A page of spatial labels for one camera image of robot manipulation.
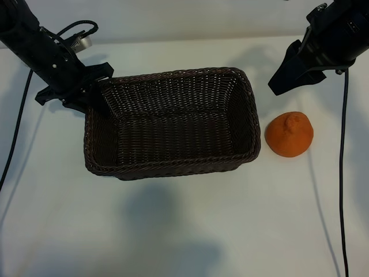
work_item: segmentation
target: woven pattern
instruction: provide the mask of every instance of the woven pattern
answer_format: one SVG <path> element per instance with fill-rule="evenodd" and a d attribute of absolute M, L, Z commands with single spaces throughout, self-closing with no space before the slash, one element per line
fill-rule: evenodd
<path fill-rule="evenodd" d="M 235 68 L 111 78 L 111 115 L 86 115 L 89 171 L 122 180 L 228 171 L 260 151 L 251 85 Z"/>

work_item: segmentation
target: cable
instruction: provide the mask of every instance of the cable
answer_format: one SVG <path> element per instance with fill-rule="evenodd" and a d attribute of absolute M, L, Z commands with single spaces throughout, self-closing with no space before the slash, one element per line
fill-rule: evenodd
<path fill-rule="evenodd" d="M 58 35 L 54 34 L 53 32 L 50 32 L 48 29 L 46 29 L 45 27 L 41 27 L 40 28 L 42 31 L 44 31 L 49 37 L 51 37 L 54 40 L 57 40 L 61 46 L 63 46 L 65 48 L 65 50 L 67 50 L 67 52 L 69 53 L 69 55 L 76 61 L 76 62 L 80 62 L 80 60 L 77 58 L 75 52 L 73 52 L 70 47 L 68 47 L 65 43 L 65 41 Z"/>
<path fill-rule="evenodd" d="M 1 177 L 1 180 L 0 180 L 0 190 L 2 189 L 2 186 L 3 186 L 4 182 L 5 182 L 5 177 L 6 177 L 6 174 L 7 174 L 8 169 L 9 169 L 10 162 L 12 161 L 12 157 L 13 157 L 13 154 L 14 154 L 14 149 L 16 147 L 19 126 L 21 124 L 21 119 L 22 119 L 24 104 L 25 104 L 25 100 L 26 100 L 26 97 L 27 97 L 29 85 L 31 83 L 32 75 L 33 75 L 33 71 L 30 70 L 29 71 L 28 78 L 27 78 L 27 82 L 26 82 L 26 85 L 25 85 L 25 88 L 24 88 L 24 92 L 23 92 L 21 107 L 20 107 L 19 113 L 18 113 L 18 119 L 17 119 L 17 124 L 16 124 L 16 130 L 15 130 L 14 136 L 13 136 L 12 146 L 10 147 L 9 156 L 7 157 L 7 161 L 6 161 L 6 165 L 5 165 L 5 168 L 4 168 L 4 172 L 3 172 L 2 177 Z"/>
<path fill-rule="evenodd" d="M 341 127 L 341 149 L 340 149 L 340 223 L 341 223 L 341 239 L 342 239 L 342 253 L 345 263 L 345 276 L 348 277 L 348 261 L 346 253 L 346 237 L 345 237 L 345 224 L 344 224 L 344 177 L 343 177 L 343 165 L 344 165 L 344 148 L 345 148 L 345 132 L 346 132 L 346 110 L 347 110 L 347 98 L 348 98 L 348 82 L 349 74 L 348 69 L 345 73 L 345 91 L 344 91 L 344 103 L 342 108 L 342 127 Z"/>
<path fill-rule="evenodd" d="M 97 25 L 96 22 L 93 22 L 91 20 L 80 20 L 80 21 L 77 21 L 75 23 L 72 23 L 70 24 L 69 26 L 65 27 L 63 30 L 61 30 L 60 32 L 57 33 L 58 36 L 61 36 L 63 35 L 65 32 L 69 31 L 70 29 L 74 28 L 75 26 L 78 26 L 78 25 L 81 25 L 81 24 L 90 24 L 90 25 L 93 25 L 93 28 L 90 29 L 89 31 L 85 32 L 83 35 L 82 35 L 82 38 L 85 38 L 89 35 L 92 35 L 93 33 L 96 33 L 97 30 L 99 29 L 99 26 Z"/>

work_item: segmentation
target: orange fruit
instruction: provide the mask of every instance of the orange fruit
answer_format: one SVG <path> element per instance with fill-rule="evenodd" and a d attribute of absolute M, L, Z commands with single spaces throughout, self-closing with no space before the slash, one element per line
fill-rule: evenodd
<path fill-rule="evenodd" d="M 266 128 L 265 140 L 269 147 L 283 157 L 296 157 L 310 147 L 314 130 L 303 113 L 293 111 L 274 119 Z"/>

